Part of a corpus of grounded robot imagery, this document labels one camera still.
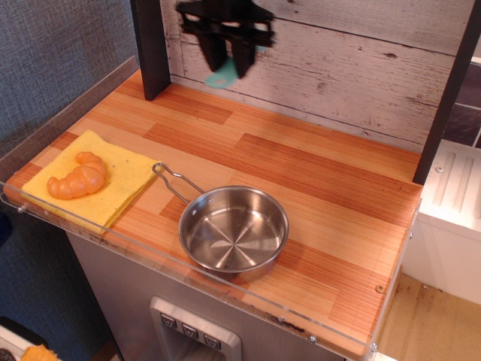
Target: stainless steel pan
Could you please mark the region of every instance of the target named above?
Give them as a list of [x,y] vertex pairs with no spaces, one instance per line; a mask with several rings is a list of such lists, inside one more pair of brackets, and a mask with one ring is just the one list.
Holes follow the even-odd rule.
[[[182,178],[201,195],[188,202],[159,171]],[[204,192],[186,177],[157,163],[153,171],[187,204],[179,221],[183,249],[221,278],[243,283],[267,273],[287,242],[289,221],[280,204],[252,187],[227,186]]]

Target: wood grain surface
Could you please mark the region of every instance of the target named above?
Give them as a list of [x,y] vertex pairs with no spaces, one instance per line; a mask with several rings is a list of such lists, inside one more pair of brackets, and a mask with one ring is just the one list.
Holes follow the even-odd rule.
[[[269,274],[241,287],[221,284],[173,260],[192,264],[177,237],[184,205],[156,178],[99,242],[353,359],[375,341],[386,300],[376,288],[389,289],[419,202],[421,187],[411,183],[418,154],[178,85],[147,102],[138,72],[9,184],[21,187],[87,129],[161,159],[204,190],[264,190],[291,226]],[[171,182],[186,198],[198,196]]]

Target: pan handle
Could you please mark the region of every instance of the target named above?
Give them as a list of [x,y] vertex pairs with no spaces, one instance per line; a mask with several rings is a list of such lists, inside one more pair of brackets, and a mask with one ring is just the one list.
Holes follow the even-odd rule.
[[163,167],[166,171],[168,171],[170,174],[172,174],[173,176],[175,177],[178,177],[178,178],[182,178],[185,180],[185,182],[187,182],[188,184],[190,184],[192,187],[196,188],[200,193],[203,193],[204,191],[201,190],[199,187],[197,187],[193,182],[191,182],[189,179],[187,179],[186,177],[184,177],[183,175],[181,174],[178,174],[178,173],[173,173],[173,171],[167,167],[164,163],[156,163],[153,165],[152,167],[152,170],[155,174],[157,174],[159,177],[161,177],[164,182],[165,182],[165,185],[167,186],[168,189],[171,190],[171,192],[173,194],[175,194],[177,197],[179,197],[180,199],[182,199],[182,201],[188,205],[189,204],[189,201],[187,201],[187,199],[183,198],[174,188],[172,188],[171,184],[168,182],[167,178],[160,172],[157,170],[157,167]]

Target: dispenser buttons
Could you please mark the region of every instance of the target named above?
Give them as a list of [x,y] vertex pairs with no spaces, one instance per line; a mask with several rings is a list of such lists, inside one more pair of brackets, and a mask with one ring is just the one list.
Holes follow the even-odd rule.
[[220,341],[215,339],[214,337],[204,335],[204,341],[207,346],[215,348],[216,350],[220,350]]
[[188,335],[190,338],[198,339],[198,332],[193,327],[182,324],[182,330],[184,335]]
[[162,322],[166,325],[169,326],[171,329],[176,329],[177,328],[177,322],[175,322],[175,319],[172,317],[167,316],[166,314],[160,314],[160,318],[162,319]]

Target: yellow cloth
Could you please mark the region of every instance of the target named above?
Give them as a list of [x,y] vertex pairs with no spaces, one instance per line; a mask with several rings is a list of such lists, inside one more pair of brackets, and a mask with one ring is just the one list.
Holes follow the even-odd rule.
[[[62,179],[71,173],[79,166],[75,156],[80,152],[92,152],[102,158],[107,169],[104,186],[97,193],[80,198],[69,200],[53,198],[47,190],[49,178]],[[148,156],[107,143],[94,132],[87,130],[22,187],[22,191],[27,193],[23,196],[61,218],[95,233],[103,233],[103,229],[96,225],[109,227],[118,218],[155,175],[152,171],[155,163],[157,161]],[[29,196],[37,197],[49,204]]]
[[20,361],[59,361],[59,358],[41,344],[27,347]]

